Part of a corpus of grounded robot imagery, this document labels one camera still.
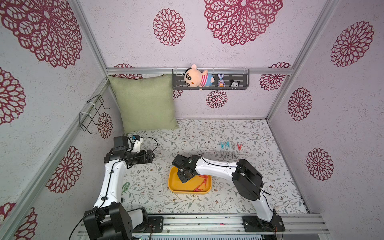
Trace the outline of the yellow plastic storage box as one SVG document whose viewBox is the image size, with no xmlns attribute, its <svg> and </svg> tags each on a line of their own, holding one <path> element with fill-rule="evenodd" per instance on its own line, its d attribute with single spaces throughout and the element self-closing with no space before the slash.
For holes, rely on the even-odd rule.
<svg viewBox="0 0 384 240">
<path fill-rule="evenodd" d="M 212 177 L 209 176 L 207 191 L 206 192 L 194 192 L 194 189 L 201 184 L 202 180 L 199 180 L 199 176 L 195 176 L 187 183 L 182 183 L 177 176 L 178 169 L 172 167 L 169 174 L 168 188 L 177 194 L 191 194 L 191 195 L 204 195 L 211 191 L 212 189 Z"/>
</svg>

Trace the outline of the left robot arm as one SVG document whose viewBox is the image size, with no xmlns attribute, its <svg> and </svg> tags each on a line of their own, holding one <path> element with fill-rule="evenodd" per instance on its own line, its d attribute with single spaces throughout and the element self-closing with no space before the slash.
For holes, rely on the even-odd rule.
<svg viewBox="0 0 384 240">
<path fill-rule="evenodd" d="M 133 233 L 153 233 L 145 208 L 126 211 L 121 203 L 124 176 L 135 165 L 150 164 L 153 150 L 141 150 L 143 137 L 114 138 L 114 147 L 104 157 L 105 176 L 99 197 L 92 210 L 79 221 L 91 240 L 133 240 Z"/>
</svg>

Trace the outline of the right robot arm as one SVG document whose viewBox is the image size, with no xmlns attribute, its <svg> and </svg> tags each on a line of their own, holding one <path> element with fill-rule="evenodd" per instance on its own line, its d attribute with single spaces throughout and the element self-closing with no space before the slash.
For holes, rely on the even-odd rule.
<svg viewBox="0 0 384 240">
<path fill-rule="evenodd" d="M 285 232 L 282 217 L 271 208 L 265 196 L 268 192 L 264 190 L 262 174 L 247 160 L 224 163 L 201 155 L 177 155 L 172 165 L 178 169 L 177 176 L 184 184 L 200 175 L 231 180 L 240 196 L 249 200 L 256 210 L 256 215 L 243 217 L 246 232 Z"/>
</svg>

